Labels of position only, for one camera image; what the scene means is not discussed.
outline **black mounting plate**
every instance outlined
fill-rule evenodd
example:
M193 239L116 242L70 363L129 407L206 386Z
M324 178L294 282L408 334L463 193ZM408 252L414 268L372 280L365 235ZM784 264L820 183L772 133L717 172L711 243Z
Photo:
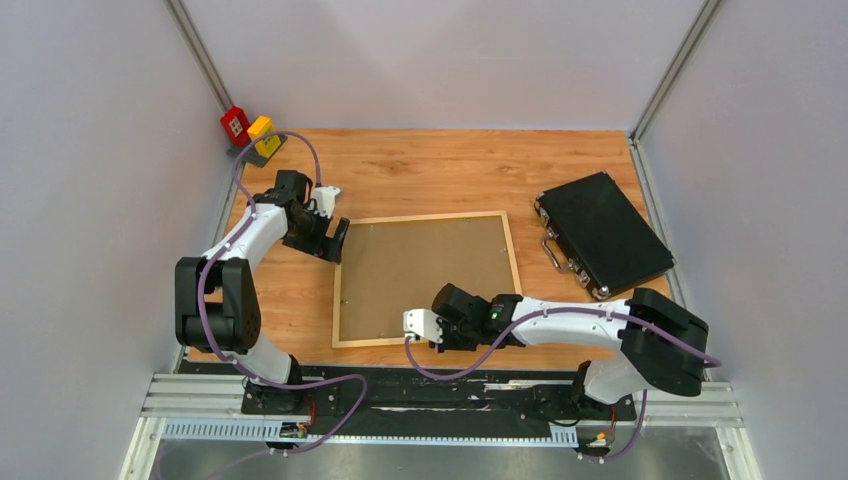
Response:
M573 371L478 370L459 380L441 382L422 377L408 367L302 365L301 369L306 383L310 377L334 378L351 373L368 380L366 399L339 431L346 435L545 438L550 436L548 417L561 421L609 421L612 413L605 406L575 410L569 402L568 383L575 378ZM455 371L434 370L442 374ZM237 374L232 365L186 361L180 364L179 372ZM510 380L513 384L516 380L540 383L525 389L503 389ZM359 382L348 381L306 390L304 394L314 395L318 402L316 423L310 433L324 434L335 426L356 402L361 388ZM615 407L619 420L636 419L632 397L621 399ZM260 408L254 397L245 398L242 411L306 415L308 409L306 402L292 410L290 400L280 406L268 399Z

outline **red block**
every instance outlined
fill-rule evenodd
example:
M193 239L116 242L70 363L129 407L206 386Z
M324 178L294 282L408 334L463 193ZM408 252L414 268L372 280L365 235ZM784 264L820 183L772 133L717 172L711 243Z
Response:
M233 107L227 110L227 113L221 117L221 126L224 127L233 145L243 147L250 142L250 135L247 134L250 122L247 121L247 115L244 114L244 110L239 107Z

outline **wooden frame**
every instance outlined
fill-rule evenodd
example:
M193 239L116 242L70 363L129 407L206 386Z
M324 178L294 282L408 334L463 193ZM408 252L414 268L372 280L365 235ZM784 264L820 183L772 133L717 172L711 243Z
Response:
M506 212L502 210L486 211L486 212L467 212L467 213L447 213L433 215L410 215L402 217L374 217L361 218L351 220L351 225L375 224L375 223L398 223L398 222L416 222L426 220L449 220L454 218L475 218L475 217L501 217L503 222L504 241L507 248L507 256L509 258L509 266L512 274L512 282L515 288L515 293L521 294L521 281L518 278L518 263L515 260L515 247L512 242L512 233L509 230L509 221L507 220ZM346 347L375 347L383 345L402 345L404 338L375 338L369 340L340 340L340 321L341 321L341 303L342 303L342 265L336 265L333 279L333 348Z

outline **gray floor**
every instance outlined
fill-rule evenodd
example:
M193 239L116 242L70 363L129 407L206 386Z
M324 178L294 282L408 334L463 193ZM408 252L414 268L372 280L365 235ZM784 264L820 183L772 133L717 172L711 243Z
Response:
M629 429L620 428L620 444ZM163 480L201 479L264 446L246 442L167 442ZM629 456L605 465L552 448L410 447L328 444L303 455L262 457L216 479L727 479L711 428L649 428Z

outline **black briefcase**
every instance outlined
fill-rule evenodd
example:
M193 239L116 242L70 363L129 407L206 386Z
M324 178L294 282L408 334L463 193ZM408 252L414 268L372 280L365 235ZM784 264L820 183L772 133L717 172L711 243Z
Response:
M674 266L674 257L615 181L596 173L536 197L542 248L560 272L573 271L597 300L640 285ZM548 246L565 255L560 263Z

